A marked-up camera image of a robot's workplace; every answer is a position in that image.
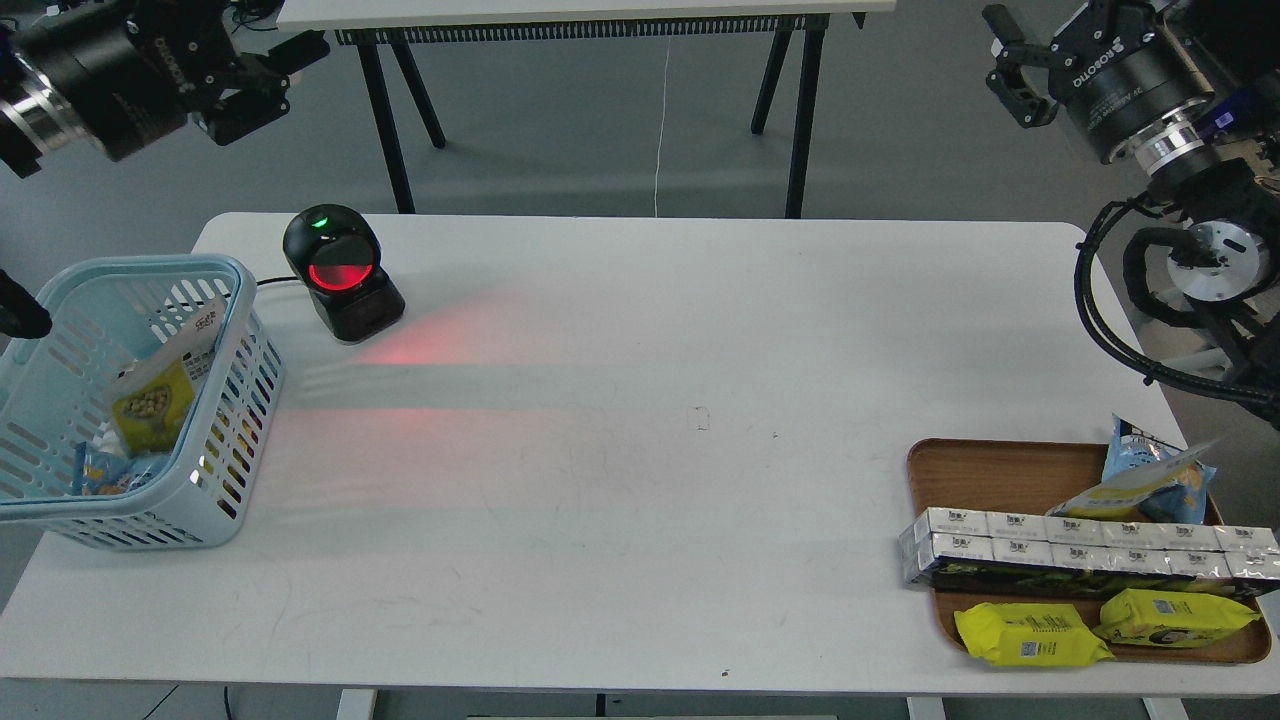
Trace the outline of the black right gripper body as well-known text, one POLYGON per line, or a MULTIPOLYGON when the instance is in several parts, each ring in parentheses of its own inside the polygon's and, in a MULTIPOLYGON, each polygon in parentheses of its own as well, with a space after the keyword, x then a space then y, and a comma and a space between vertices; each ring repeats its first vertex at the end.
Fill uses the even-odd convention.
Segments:
POLYGON ((1215 91, 1170 20, 1181 1, 1084 1, 1053 33, 1046 123, 1066 117, 1103 164, 1167 167, 1206 147, 1215 91))

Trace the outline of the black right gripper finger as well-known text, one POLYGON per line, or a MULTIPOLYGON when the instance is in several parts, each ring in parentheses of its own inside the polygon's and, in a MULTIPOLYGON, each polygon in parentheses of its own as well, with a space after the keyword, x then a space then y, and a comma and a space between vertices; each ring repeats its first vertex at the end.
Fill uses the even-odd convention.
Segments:
POLYGON ((1034 90, 1025 69, 1059 68, 1062 54, 1030 44, 1005 5, 986 5, 982 18, 998 45, 995 50, 995 68, 986 77, 987 88, 1020 127, 1048 126, 1057 114, 1059 104, 1034 90))

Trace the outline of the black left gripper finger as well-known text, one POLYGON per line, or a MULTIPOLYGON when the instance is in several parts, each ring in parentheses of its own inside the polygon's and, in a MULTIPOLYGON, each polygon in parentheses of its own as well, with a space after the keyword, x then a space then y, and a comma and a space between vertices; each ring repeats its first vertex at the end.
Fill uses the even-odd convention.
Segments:
POLYGON ((266 54, 241 53, 204 72, 189 117, 220 146, 283 118, 291 77, 328 56, 324 32, 311 29, 271 47, 266 54))

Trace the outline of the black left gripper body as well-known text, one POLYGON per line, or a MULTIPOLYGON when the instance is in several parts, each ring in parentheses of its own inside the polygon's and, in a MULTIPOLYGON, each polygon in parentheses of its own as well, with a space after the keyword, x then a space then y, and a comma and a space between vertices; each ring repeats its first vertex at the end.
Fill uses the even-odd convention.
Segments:
POLYGON ((225 1, 101 1, 15 33, 15 161, 77 140, 119 161, 189 119, 205 70, 237 55, 225 1))

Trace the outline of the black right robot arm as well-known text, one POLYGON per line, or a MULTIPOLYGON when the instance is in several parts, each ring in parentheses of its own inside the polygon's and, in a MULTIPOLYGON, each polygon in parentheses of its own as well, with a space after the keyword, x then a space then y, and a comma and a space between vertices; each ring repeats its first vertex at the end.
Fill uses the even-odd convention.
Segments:
POLYGON ((1108 202, 1078 249, 1076 311, 1087 334, 1148 383, 1244 407, 1277 423, 1277 320, 1251 300, 1277 288, 1277 4, 1085 1, 1047 44, 1002 4, 982 15, 995 36, 987 87, 1023 127, 1064 111, 1103 164, 1133 159, 1146 191, 1108 202), (1133 306, 1206 337, 1222 355, 1213 379, 1121 341, 1091 288, 1110 231, 1137 211, 1123 254, 1133 306))

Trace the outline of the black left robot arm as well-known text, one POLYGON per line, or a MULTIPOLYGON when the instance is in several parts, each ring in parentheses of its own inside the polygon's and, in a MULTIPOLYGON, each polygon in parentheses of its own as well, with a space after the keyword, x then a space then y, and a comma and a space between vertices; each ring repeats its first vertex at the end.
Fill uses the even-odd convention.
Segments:
POLYGON ((18 177, 79 138, 113 161, 188 122, 227 146, 283 118, 293 74, 325 58, 320 31, 242 53, 224 1, 86 3, 3 29, 3 161, 18 177))

